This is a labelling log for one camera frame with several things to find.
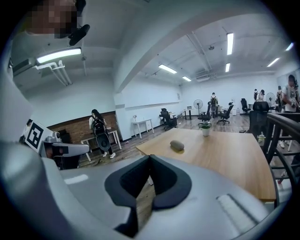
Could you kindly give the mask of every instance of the ceiling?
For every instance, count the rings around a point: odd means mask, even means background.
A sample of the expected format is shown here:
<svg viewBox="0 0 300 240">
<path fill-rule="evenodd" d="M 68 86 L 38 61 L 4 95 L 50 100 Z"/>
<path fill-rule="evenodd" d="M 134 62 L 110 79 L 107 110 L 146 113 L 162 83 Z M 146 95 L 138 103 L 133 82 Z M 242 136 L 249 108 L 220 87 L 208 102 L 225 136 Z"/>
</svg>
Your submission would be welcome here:
<svg viewBox="0 0 300 240">
<path fill-rule="evenodd" d="M 68 74 L 84 76 L 83 57 L 88 74 L 110 74 L 119 54 L 125 32 L 149 0 L 86 0 L 82 24 L 89 24 L 90 31 L 76 44 L 82 54 L 63 58 Z M 234 33 L 232 55 L 227 56 L 227 33 Z M 69 39 L 55 39 L 54 35 L 29 35 L 26 32 L 14 37 L 12 60 L 15 65 L 47 53 L 69 48 Z M 285 33 L 266 14 L 248 14 L 226 18 L 194 30 L 158 52 L 139 73 L 175 84 L 188 83 L 187 76 L 197 79 L 225 77 L 234 74 L 273 74 L 291 57 L 285 49 L 290 44 Z M 266 67 L 275 58 L 280 60 Z M 225 73 L 226 63 L 230 71 Z M 160 64 L 177 71 L 171 74 L 158 68 Z M 50 70 L 30 69 L 14 78 L 21 91 L 27 91 L 49 81 L 57 81 Z"/>
<path fill-rule="evenodd" d="M 82 54 L 63 58 L 68 73 L 81 70 L 84 75 L 83 56 L 86 68 L 111 73 L 125 32 L 139 10 L 148 4 L 148 0 L 86 0 L 83 10 L 82 25 L 89 24 L 88 34 L 75 47 L 82 48 Z M 54 35 L 30 35 L 26 32 L 14 37 L 12 61 L 14 65 L 28 58 L 37 58 L 62 49 L 70 48 L 69 39 L 57 39 Z M 53 81 L 51 71 L 30 69 L 15 77 L 20 90 L 26 91 L 47 81 Z"/>
<path fill-rule="evenodd" d="M 227 33 L 234 33 L 233 51 L 227 55 Z M 266 14 L 248 14 L 226 18 L 203 26 L 175 41 L 152 59 L 140 72 L 173 83 L 188 83 L 183 76 L 196 78 L 224 77 L 234 74 L 262 72 L 273 74 L 290 52 L 285 33 Z M 280 60 L 267 67 L 275 58 Z M 225 73 L 226 63 L 230 71 Z M 169 73 L 160 64 L 177 71 Z"/>
</svg>

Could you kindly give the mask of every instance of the brick wall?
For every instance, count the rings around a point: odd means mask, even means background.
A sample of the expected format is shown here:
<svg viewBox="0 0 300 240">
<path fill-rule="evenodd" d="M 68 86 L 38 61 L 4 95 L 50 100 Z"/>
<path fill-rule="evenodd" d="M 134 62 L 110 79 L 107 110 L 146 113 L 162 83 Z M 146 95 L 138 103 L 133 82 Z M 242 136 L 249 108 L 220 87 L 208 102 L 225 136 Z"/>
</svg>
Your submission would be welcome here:
<svg viewBox="0 0 300 240">
<path fill-rule="evenodd" d="M 108 127 L 117 129 L 120 138 L 120 132 L 117 126 L 115 112 L 106 112 L 106 113 L 102 113 L 101 115 L 104 117 Z M 53 126 L 49 126 L 48 128 L 51 131 L 55 131 L 55 132 L 65 129 L 67 133 L 70 133 L 72 143 L 81 143 L 80 139 L 82 139 L 84 135 L 92 132 L 92 130 L 90 130 L 89 128 L 90 117 L 91 116 L 87 116 L 83 118 L 62 122 L 59 124 L 55 124 Z M 112 134 L 110 134 L 110 140 L 111 143 L 114 143 L 114 138 Z M 92 149 L 96 148 L 96 146 L 94 145 L 94 141 L 90 141 L 90 146 Z"/>
</svg>

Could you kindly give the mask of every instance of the qr code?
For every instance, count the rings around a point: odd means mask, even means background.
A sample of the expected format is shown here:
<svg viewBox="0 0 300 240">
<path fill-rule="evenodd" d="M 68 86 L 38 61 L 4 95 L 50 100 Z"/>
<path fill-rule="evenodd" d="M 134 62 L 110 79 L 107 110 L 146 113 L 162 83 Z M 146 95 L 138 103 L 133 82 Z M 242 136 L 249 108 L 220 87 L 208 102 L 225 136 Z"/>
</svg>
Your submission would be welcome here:
<svg viewBox="0 0 300 240">
<path fill-rule="evenodd" d="M 39 127 L 37 124 L 35 124 L 34 122 L 32 123 L 30 132 L 27 136 L 27 142 L 31 144 L 33 148 L 38 149 L 43 131 L 44 130 L 41 127 Z"/>
</svg>

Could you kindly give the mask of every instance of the conference table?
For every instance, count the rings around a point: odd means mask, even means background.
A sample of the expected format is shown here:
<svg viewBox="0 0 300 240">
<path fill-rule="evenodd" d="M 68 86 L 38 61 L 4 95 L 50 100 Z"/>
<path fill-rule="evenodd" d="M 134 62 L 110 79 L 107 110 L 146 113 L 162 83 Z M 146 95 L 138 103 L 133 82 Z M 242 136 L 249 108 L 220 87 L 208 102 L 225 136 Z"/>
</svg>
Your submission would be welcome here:
<svg viewBox="0 0 300 240">
<path fill-rule="evenodd" d="M 184 150 L 173 149 L 172 140 L 182 142 Z M 252 134 L 211 131 L 205 137 L 201 130 L 173 128 L 137 149 L 144 155 L 174 158 L 214 170 L 263 202 L 276 199 L 271 170 Z"/>
</svg>

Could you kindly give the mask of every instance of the wooden floor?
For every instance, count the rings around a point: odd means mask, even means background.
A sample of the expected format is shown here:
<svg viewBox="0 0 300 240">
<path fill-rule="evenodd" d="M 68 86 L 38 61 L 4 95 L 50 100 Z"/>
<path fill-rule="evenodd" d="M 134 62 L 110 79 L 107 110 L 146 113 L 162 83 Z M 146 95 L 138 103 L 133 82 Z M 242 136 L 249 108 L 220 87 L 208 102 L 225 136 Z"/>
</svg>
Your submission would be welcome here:
<svg viewBox="0 0 300 240">
<path fill-rule="evenodd" d="M 230 123 L 218 123 L 218 119 L 211 119 L 212 123 L 212 130 L 213 131 L 220 131 L 220 132 L 234 132 L 238 133 L 240 130 L 248 130 L 249 129 L 249 115 L 237 115 L 237 116 L 230 116 Z M 178 119 L 178 128 L 186 128 L 186 129 L 199 129 L 198 123 L 200 121 L 197 119 L 196 116 L 192 117 L 192 120 L 185 120 Z M 137 145 L 142 144 L 162 133 L 164 133 L 163 126 L 159 126 L 154 129 L 154 134 L 152 131 L 145 132 L 142 134 L 142 139 L 137 137 L 133 137 L 129 140 L 129 143 L 124 144 L 121 143 L 122 150 L 119 149 L 119 146 L 114 144 L 112 145 L 112 150 L 116 153 L 114 159 L 110 159 L 109 155 L 107 154 L 106 157 L 100 157 L 100 151 L 97 150 L 93 153 L 90 153 L 91 162 L 89 162 L 84 155 L 80 162 L 80 167 L 92 167 L 96 165 L 105 165 L 111 162 L 121 161 L 126 158 L 131 158 L 137 155 L 141 155 L 139 150 L 136 148 Z M 299 148 L 299 145 L 293 143 L 292 150 L 294 151 L 295 148 Z M 282 165 L 280 160 L 277 157 L 274 157 L 272 165 Z M 280 175 L 282 170 L 278 170 L 275 174 Z M 155 197 L 154 187 L 150 186 L 148 183 L 145 184 L 143 187 L 140 195 L 137 197 L 137 214 L 138 214 L 138 222 L 139 222 L 139 229 L 141 229 L 151 215 L 151 203 L 152 199 Z"/>
</svg>

